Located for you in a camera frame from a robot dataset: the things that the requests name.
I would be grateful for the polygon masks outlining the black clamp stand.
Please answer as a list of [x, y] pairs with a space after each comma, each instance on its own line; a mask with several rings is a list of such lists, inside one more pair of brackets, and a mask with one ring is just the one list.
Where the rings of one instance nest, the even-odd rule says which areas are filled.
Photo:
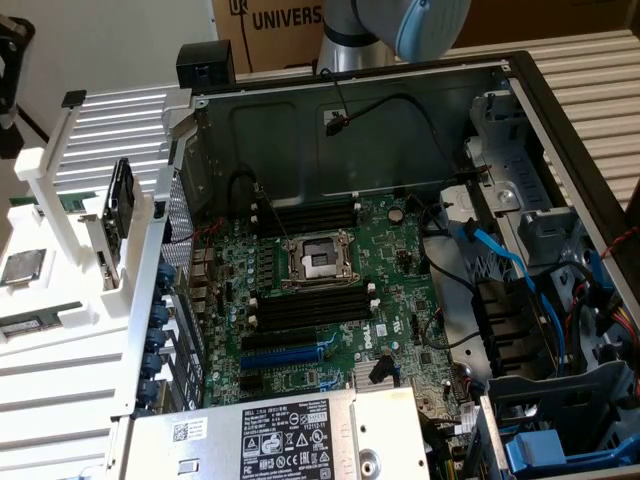
[[24, 18], [0, 13], [0, 160], [15, 159], [24, 140], [15, 123], [17, 93], [25, 55], [35, 35]]

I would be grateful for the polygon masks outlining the black plastic block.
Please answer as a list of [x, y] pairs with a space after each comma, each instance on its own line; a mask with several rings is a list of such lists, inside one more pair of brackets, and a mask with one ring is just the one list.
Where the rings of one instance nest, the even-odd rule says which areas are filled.
[[229, 40], [184, 44], [176, 59], [179, 86], [208, 91], [236, 84], [232, 46]]

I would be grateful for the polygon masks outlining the blue plastic drive caddy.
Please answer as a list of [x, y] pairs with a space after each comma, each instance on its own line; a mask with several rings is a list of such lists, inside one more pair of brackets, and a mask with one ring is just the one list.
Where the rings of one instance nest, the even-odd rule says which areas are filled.
[[566, 465], [566, 456], [555, 429], [518, 433], [505, 445], [514, 474]]

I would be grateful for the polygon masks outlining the graphics card with black fan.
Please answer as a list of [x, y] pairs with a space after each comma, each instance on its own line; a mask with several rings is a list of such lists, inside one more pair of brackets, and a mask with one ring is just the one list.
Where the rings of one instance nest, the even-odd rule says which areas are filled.
[[122, 157], [112, 172], [101, 217], [106, 247], [98, 251], [97, 255], [105, 290], [114, 289], [119, 284], [117, 266], [120, 248], [122, 241], [129, 235], [134, 206], [134, 177], [129, 159]]

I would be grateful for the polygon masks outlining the silver CPU chip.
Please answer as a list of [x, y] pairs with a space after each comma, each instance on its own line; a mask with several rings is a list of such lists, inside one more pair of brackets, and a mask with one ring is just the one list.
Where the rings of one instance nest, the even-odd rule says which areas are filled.
[[43, 269], [45, 249], [34, 249], [10, 255], [0, 276], [0, 287], [15, 286], [38, 280]]

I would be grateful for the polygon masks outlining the green RAM stick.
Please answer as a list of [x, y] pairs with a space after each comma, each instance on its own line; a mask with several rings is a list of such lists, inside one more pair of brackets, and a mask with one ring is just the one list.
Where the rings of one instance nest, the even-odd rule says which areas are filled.
[[[70, 214], [85, 213], [84, 201], [96, 197], [97, 194], [93, 192], [60, 194], [58, 196], [64, 210]], [[10, 197], [9, 203], [12, 207], [35, 205], [39, 211], [42, 211], [38, 200], [34, 196]]]
[[0, 318], [0, 333], [5, 337], [12, 337], [33, 331], [43, 327], [43, 322], [38, 316], [25, 318]]

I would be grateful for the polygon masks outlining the blue expansion slot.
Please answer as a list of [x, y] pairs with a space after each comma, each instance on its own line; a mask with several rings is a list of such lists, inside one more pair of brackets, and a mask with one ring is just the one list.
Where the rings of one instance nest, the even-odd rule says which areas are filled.
[[317, 363], [324, 358], [321, 347], [291, 348], [281, 351], [257, 353], [240, 359], [241, 370], [261, 370], [298, 364]]

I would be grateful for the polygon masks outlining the green Dell motherboard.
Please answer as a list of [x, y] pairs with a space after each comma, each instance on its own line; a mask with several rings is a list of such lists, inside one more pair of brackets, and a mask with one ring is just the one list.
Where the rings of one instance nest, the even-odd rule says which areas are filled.
[[189, 275], [204, 405], [409, 386], [421, 411], [451, 421], [484, 384], [458, 359], [468, 335], [445, 329], [427, 246], [443, 233], [439, 205], [412, 195], [202, 229]]

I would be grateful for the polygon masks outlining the metal CPU socket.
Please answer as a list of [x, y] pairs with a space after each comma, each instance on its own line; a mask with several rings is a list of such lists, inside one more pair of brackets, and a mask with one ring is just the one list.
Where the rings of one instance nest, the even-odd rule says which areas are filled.
[[354, 266], [354, 234], [346, 230], [291, 237], [281, 249], [286, 257], [286, 275], [281, 288], [316, 291], [354, 285], [361, 280]]

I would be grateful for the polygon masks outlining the grey metal disk bay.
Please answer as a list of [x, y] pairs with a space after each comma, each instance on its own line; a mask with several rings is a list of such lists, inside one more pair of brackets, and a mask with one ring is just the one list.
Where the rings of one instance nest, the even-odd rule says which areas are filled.
[[476, 96], [469, 119], [475, 134], [466, 148], [474, 165], [487, 169], [481, 188], [496, 237], [527, 267], [567, 259], [577, 215], [551, 185], [544, 149], [516, 94], [500, 87]]

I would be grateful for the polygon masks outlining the silver power supply unit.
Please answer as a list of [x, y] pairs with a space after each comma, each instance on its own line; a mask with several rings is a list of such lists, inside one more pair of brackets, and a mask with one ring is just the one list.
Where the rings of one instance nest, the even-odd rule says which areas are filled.
[[409, 388], [297, 395], [133, 424], [123, 480], [429, 480]]

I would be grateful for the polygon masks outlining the open black PC case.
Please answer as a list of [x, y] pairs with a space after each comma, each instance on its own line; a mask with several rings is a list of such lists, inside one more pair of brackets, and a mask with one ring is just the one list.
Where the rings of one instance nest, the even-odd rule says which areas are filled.
[[[467, 140], [472, 100], [506, 87], [544, 149], [551, 185], [577, 223], [568, 258], [527, 267], [496, 237]], [[412, 195], [439, 205], [427, 246], [442, 278], [445, 329], [484, 390], [449, 422], [419, 409], [429, 480], [640, 480], [640, 214], [614, 197], [524, 52], [349, 73], [253, 80], [164, 102], [169, 163], [154, 193], [131, 318], [129, 405], [116, 419], [107, 480], [123, 480], [133, 424], [208, 409], [205, 340], [190, 295], [202, 229], [276, 214], [273, 205]], [[495, 378], [472, 307], [484, 278], [526, 281], [552, 325], [556, 374]], [[514, 474], [505, 445], [555, 429], [567, 464]]]

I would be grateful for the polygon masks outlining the brown cardboard box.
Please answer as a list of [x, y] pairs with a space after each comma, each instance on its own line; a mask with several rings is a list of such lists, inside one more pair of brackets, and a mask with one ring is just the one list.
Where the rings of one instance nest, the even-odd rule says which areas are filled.
[[324, 0], [211, 0], [218, 38], [238, 74], [311, 65], [324, 36]]

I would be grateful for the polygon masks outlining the black RAM slot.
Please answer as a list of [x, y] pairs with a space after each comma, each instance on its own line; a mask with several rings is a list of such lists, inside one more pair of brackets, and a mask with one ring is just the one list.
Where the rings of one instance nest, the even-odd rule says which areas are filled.
[[257, 329], [263, 332], [318, 327], [336, 323], [360, 321], [372, 317], [367, 303], [324, 307], [303, 307], [299, 309], [278, 309], [258, 311]]
[[353, 208], [346, 209], [280, 209], [273, 212], [257, 211], [253, 213], [259, 222], [267, 223], [276, 221], [279, 218], [283, 223], [326, 223], [326, 222], [351, 222], [356, 216], [357, 211]]
[[370, 300], [359, 290], [279, 296], [259, 300], [255, 315], [263, 323], [294, 319], [309, 322], [360, 320], [369, 316]]
[[356, 211], [355, 201], [312, 202], [298, 205], [276, 206], [279, 215], [343, 215]]
[[351, 285], [319, 291], [297, 292], [288, 295], [256, 297], [251, 306], [257, 309], [293, 309], [302, 307], [324, 307], [364, 304], [378, 297], [376, 289], [369, 285]]
[[338, 218], [338, 219], [325, 219], [320, 221], [311, 219], [305, 222], [282, 221], [282, 223], [283, 223], [283, 227], [281, 227], [277, 221], [272, 221], [267, 223], [251, 223], [250, 227], [259, 236], [274, 237], [274, 236], [283, 236], [284, 233], [287, 233], [288, 235], [296, 235], [296, 234], [312, 233], [312, 232], [318, 232], [318, 231], [352, 228], [357, 225], [357, 220], [355, 217], [345, 217], [345, 218]]

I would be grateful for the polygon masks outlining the white parts rack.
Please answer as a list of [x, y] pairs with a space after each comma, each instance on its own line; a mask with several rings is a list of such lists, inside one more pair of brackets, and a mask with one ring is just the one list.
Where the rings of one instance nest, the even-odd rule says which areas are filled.
[[[161, 114], [165, 87], [108, 93], [69, 93], [49, 142], [23, 150], [14, 165], [35, 205], [12, 207], [7, 258], [45, 249], [38, 280], [0, 287], [0, 318], [38, 316], [43, 327], [12, 337], [0, 333], [0, 367], [21, 356], [40, 357], [53, 345], [125, 328], [140, 275], [143, 244], [154, 210], [153, 188], [169, 160]], [[129, 235], [121, 243], [119, 284], [104, 282], [97, 252], [106, 247], [101, 217], [117, 161], [129, 159], [135, 206]], [[93, 192], [85, 213], [67, 213], [58, 196]]]

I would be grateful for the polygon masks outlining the silver chipset heatsink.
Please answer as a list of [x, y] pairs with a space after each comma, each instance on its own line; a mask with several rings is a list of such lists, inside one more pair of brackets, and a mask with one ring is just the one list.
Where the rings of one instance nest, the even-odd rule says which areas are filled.
[[400, 386], [399, 369], [390, 355], [377, 360], [357, 363], [353, 381], [358, 392], [374, 392]]

